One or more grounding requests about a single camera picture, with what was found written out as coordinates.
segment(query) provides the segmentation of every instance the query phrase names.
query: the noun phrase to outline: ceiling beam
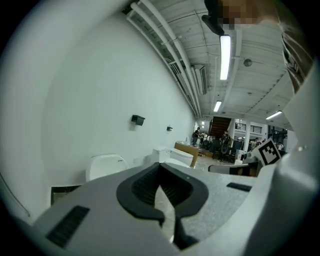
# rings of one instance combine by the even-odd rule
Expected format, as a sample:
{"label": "ceiling beam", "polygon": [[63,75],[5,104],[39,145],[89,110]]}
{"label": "ceiling beam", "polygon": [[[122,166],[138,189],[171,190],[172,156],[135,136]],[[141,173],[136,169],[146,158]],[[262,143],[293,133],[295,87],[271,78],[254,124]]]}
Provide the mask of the ceiling beam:
{"label": "ceiling beam", "polygon": [[286,71],[276,85],[264,96],[254,107],[252,107],[247,113],[253,114],[263,106],[267,105],[273,97],[275,97],[284,87],[290,82],[289,73]]}
{"label": "ceiling beam", "polygon": [[[221,88],[219,93],[223,93],[225,91],[226,91],[225,88]],[[262,91],[262,90],[251,89],[251,88],[243,88],[243,87],[233,87],[232,91],[233,92],[239,92],[239,93],[251,93],[252,95],[250,97],[258,97],[260,99],[261,99],[261,97],[264,97],[264,96],[266,96],[268,94],[267,92]],[[279,103],[287,105],[289,103],[289,101],[290,101],[289,99],[287,99],[285,97],[282,97],[282,96],[279,96],[279,95],[276,95],[272,99],[272,102],[277,104],[277,105]]]}
{"label": "ceiling beam", "polygon": [[239,62],[240,62],[241,47],[242,47],[242,30],[240,30],[240,29],[236,30],[236,39],[235,40],[236,40],[236,43],[235,43],[234,65],[233,65],[232,74],[230,76],[229,83],[226,87],[224,100],[222,101],[222,106],[220,107],[219,113],[221,113],[222,110],[224,109],[226,102],[228,101],[232,87],[234,86],[234,83],[235,83],[236,74],[237,74]]}
{"label": "ceiling beam", "polygon": [[265,51],[269,51],[272,52],[274,54],[278,54],[280,56],[283,55],[283,47],[281,45],[281,41],[279,40],[279,45],[278,46],[273,46],[273,45],[269,45],[269,44],[265,44],[262,42],[255,42],[255,41],[247,41],[247,40],[243,40],[243,44],[244,47],[255,47],[258,48],[260,50],[265,50]]}

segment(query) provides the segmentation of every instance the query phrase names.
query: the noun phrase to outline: ceiling duct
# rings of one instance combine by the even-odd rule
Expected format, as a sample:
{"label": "ceiling duct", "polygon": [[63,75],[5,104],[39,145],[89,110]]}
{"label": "ceiling duct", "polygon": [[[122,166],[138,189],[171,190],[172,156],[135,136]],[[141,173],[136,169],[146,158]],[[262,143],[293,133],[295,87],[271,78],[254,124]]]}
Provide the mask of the ceiling duct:
{"label": "ceiling duct", "polygon": [[206,68],[203,65],[194,65],[194,72],[197,81],[197,85],[199,88],[199,94],[205,95],[208,92],[208,81]]}

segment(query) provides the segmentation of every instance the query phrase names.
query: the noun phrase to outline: staircase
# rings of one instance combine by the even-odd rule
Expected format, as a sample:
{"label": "staircase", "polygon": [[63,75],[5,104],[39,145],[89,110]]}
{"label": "staircase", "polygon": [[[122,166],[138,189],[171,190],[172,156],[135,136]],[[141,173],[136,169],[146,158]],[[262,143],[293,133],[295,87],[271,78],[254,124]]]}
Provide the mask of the staircase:
{"label": "staircase", "polygon": [[215,116],[210,122],[209,135],[215,136],[216,139],[221,138],[225,131],[228,130],[230,122],[231,118]]}

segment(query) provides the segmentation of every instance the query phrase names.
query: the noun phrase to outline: white toilet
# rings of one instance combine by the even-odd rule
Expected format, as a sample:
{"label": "white toilet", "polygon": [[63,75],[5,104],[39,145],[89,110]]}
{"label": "white toilet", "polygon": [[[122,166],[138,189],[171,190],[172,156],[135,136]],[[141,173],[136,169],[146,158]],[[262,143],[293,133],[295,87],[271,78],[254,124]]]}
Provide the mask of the white toilet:
{"label": "white toilet", "polygon": [[91,158],[91,162],[85,170],[85,180],[87,182],[92,181],[103,176],[119,173],[128,168],[128,164],[120,155],[97,155]]}
{"label": "white toilet", "polygon": [[188,154],[176,148],[157,147],[152,151],[152,161],[159,163],[175,164],[190,168],[193,159],[192,154]]}

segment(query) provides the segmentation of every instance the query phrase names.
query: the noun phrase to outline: ceiling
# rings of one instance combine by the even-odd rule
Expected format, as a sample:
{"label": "ceiling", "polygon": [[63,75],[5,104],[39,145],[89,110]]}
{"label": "ceiling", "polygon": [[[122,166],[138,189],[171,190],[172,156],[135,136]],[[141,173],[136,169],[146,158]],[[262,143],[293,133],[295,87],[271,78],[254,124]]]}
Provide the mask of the ceiling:
{"label": "ceiling", "polygon": [[[266,117],[288,104],[293,97],[293,88],[284,65],[281,32],[276,24],[263,22],[249,28],[225,31],[231,36],[231,62],[228,78],[220,80],[220,42],[202,22],[208,14],[204,0],[150,0],[179,38],[191,65],[206,67],[209,81],[208,93],[199,95],[202,119],[212,116],[241,118],[257,123],[290,129],[286,117],[281,114],[272,120]],[[160,30],[170,37],[160,22],[143,5],[140,7],[155,22]],[[158,35],[138,15],[139,22],[148,34],[158,42],[164,56],[170,56]],[[246,67],[245,59],[252,65]],[[218,113],[213,112],[217,100],[222,101]]]}

